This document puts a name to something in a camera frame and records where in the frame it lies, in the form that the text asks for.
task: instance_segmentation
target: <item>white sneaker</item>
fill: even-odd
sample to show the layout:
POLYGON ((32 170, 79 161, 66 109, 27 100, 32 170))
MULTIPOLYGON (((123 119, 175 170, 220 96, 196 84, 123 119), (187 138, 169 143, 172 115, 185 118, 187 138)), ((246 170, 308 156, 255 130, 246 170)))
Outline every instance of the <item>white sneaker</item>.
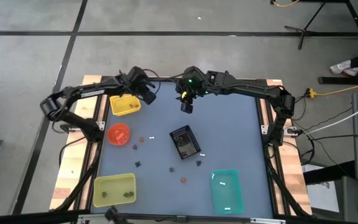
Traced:
POLYGON ((345 69, 348 69, 351 67, 351 61, 350 60, 347 60, 347 61, 344 61, 342 63, 339 63, 337 65, 333 65, 331 66, 329 69, 331 70, 331 72, 333 74, 340 74, 342 73, 345 69))
POLYGON ((343 71, 343 74, 356 76, 358 74, 358 68, 348 68, 343 71))

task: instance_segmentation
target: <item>wooden board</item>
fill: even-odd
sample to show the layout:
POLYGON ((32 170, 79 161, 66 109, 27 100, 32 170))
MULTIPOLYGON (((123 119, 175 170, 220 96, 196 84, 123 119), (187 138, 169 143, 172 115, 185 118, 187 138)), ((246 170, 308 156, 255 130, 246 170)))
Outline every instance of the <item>wooden board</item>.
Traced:
MULTIPOLYGON (((96 83, 100 82, 100 80, 100 75, 85 75, 82 84, 86 85, 90 83, 96 83)), ((281 80, 267 80, 267 83, 268 85, 282 85, 281 80)), ((98 121, 101 121, 102 119, 106 100, 107 97, 103 96, 98 121)), ((269 122, 267 119, 267 110, 265 107, 264 100, 261 100, 261 102, 264 124, 268 124, 269 122)), ((93 115, 95 104, 96 97, 79 100, 77 102, 75 113, 85 118, 91 118, 93 115)), ((290 119, 287 121, 286 126, 291 126, 290 119)), ((83 135, 80 131, 70 133, 68 135, 67 143, 72 142, 82 136, 83 135)), ((295 139, 291 137, 284 137, 284 141, 296 145, 295 139)), ((62 159, 62 166, 59 170, 50 208, 56 208, 57 206, 59 206, 78 183, 80 178, 81 166, 85 155, 85 148, 86 141, 83 140, 76 144, 68 146, 65 149, 62 159)), ((92 146, 91 158, 89 160, 89 163, 93 160, 95 149, 96 145, 94 144, 92 146)), ((302 208, 306 212, 311 214, 308 193, 305 185, 305 180, 303 178, 298 151, 293 146, 287 144, 284 144, 283 146, 279 147, 279 150, 281 155, 285 185, 287 186, 291 194, 294 196, 295 200, 302 206, 302 208)), ((81 196, 80 208, 85 208, 85 202, 88 195, 89 187, 90 183, 88 181, 84 187, 83 194, 81 196)), ((277 198, 278 212, 279 214, 284 214, 283 200, 277 185, 275 185, 275 193, 277 198)))

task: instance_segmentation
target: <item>yellow plastic tray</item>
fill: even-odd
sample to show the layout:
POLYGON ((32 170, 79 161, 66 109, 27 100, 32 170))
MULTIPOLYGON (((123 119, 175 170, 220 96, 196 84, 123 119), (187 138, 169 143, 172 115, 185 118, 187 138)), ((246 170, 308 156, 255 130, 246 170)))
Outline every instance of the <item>yellow plastic tray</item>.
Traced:
POLYGON ((124 94, 122 97, 110 97, 112 113, 116 116, 130 114, 140 110, 140 100, 131 94, 124 94))
POLYGON ((107 177, 98 177, 93 185, 93 205, 104 207, 133 203, 136 201, 135 174, 119 174, 107 177), (125 197, 125 193, 133 192, 133 196, 125 197))

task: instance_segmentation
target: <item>white cable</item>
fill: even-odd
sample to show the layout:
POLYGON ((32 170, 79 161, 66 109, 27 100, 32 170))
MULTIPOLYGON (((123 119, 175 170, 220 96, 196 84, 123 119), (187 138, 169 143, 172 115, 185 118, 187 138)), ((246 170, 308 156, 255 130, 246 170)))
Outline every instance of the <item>white cable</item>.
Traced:
POLYGON ((340 120, 340 121, 336 121, 336 122, 333 123, 333 124, 329 124, 329 125, 327 125, 327 126, 324 126, 324 127, 322 127, 322 128, 316 129, 316 130, 314 130, 314 131, 310 131, 310 132, 307 133, 306 135, 309 135, 309 134, 311 134, 311 133, 315 133, 315 132, 317 132, 317 131, 321 131, 321 130, 323 130, 323 129, 329 128, 329 127, 334 126, 334 125, 336 125, 336 124, 339 124, 340 122, 345 121, 345 120, 347 120, 347 119, 349 119, 349 118, 351 118, 351 117, 353 117, 353 116, 355 116, 355 115, 357 115, 357 114, 358 114, 358 112, 356 112, 356 113, 354 113, 354 114, 352 114, 352 115, 350 115, 350 116, 348 116, 348 117, 346 117, 346 118, 344 118, 344 119, 342 119, 342 120, 340 120))

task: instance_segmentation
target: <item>concrete floor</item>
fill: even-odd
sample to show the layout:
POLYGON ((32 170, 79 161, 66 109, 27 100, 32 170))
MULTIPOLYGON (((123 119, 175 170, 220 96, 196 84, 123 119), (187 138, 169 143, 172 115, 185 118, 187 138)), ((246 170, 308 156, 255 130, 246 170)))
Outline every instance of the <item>concrete floor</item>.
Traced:
MULTIPOLYGON (((358 13, 358 0, 352 1, 358 13)), ((0 0, 0 30, 72 30, 80 0, 0 0)), ((200 30, 285 32, 284 25, 303 27, 317 3, 288 8, 263 1, 89 0, 80 30, 200 30)), ((315 31, 356 32, 344 4, 327 4, 310 27, 315 31)), ((69 37, 0 36, 0 215, 7 214, 24 171, 42 113, 39 102, 52 90, 69 37)), ((319 85, 317 77, 333 76, 328 67, 358 55, 358 39, 306 39, 303 50, 289 37, 77 37, 62 86, 79 85, 83 75, 115 75, 134 66, 161 76, 196 65, 204 71, 229 70, 238 78, 282 79, 300 96, 347 86, 319 85)), ((307 99, 304 127, 350 107, 351 92, 307 99)), ((303 102, 296 105, 295 118, 303 102)), ((351 121, 315 137, 349 134, 351 121)), ((58 172, 58 152, 67 136, 48 131, 24 211, 48 209, 58 172)), ((302 152, 310 146, 297 139, 302 152)), ((323 142, 336 162, 354 158, 352 139, 323 142)), ((316 145, 315 162, 333 163, 316 145)))

